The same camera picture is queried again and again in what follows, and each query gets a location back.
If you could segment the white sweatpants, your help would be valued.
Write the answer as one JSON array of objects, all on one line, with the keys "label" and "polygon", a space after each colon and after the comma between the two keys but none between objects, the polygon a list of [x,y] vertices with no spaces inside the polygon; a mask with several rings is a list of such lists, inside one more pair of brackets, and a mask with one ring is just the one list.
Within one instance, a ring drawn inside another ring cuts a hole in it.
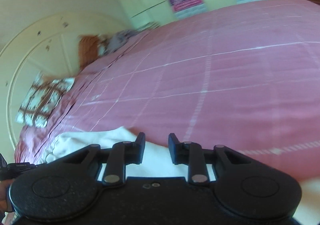
[{"label": "white sweatpants", "polygon": [[[65,132],[57,135],[41,153],[40,163],[50,163],[91,144],[112,148],[118,142],[134,141],[136,135],[124,127],[101,132]],[[126,167],[126,176],[134,177],[188,177],[186,165],[174,165],[168,148],[147,142],[140,165]],[[319,177],[300,184],[302,200],[294,214],[301,224],[319,224]]]}]

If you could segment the white brown patterned pillow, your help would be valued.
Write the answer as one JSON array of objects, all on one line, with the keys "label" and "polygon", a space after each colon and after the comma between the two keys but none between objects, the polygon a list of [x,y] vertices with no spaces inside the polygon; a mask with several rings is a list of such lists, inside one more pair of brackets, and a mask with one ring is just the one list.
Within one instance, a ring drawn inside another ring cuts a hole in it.
[{"label": "white brown patterned pillow", "polygon": [[29,127],[46,127],[51,113],[74,82],[72,77],[49,79],[39,72],[19,107],[15,121]]}]

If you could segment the pink checked bedspread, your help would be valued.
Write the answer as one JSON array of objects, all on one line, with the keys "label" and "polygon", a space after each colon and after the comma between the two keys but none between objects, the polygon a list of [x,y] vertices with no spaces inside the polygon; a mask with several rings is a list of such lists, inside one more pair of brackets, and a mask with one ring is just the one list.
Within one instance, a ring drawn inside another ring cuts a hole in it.
[{"label": "pink checked bedspread", "polygon": [[120,127],[161,150],[174,133],[319,176],[319,5],[239,4],[136,35],[78,74],[45,128],[22,129],[15,160],[38,162],[63,133]]}]

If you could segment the grey crumpled cloth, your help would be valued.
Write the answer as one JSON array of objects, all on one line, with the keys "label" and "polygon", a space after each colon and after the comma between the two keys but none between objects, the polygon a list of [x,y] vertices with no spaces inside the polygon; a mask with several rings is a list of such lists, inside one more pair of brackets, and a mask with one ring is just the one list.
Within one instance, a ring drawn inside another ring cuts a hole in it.
[{"label": "grey crumpled cloth", "polygon": [[116,52],[118,49],[123,47],[131,37],[138,34],[139,31],[133,29],[122,30],[115,33],[106,41],[103,55],[109,55]]}]

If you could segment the orange striped pillow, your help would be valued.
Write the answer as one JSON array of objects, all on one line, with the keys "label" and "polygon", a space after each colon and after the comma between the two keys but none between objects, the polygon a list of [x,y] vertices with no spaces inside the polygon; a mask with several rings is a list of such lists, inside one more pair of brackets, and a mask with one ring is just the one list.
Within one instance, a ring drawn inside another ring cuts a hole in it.
[{"label": "orange striped pillow", "polygon": [[81,35],[78,45],[80,70],[84,70],[89,64],[99,58],[99,46],[101,40],[97,35]]}]

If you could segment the cream wooden headboard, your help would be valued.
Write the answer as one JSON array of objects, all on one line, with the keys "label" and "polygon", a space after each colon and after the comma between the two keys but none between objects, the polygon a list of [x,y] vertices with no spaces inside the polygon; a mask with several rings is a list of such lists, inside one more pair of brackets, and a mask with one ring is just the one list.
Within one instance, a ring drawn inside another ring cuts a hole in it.
[{"label": "cream wooden headboard", "polygon": [[71,77],[79,72],[78,38],[129,28],[115,17],[63,12],[42,18],[18,33],[1,51],[1,154],[14,161],[22,125],[15,116],[39,72]]}]

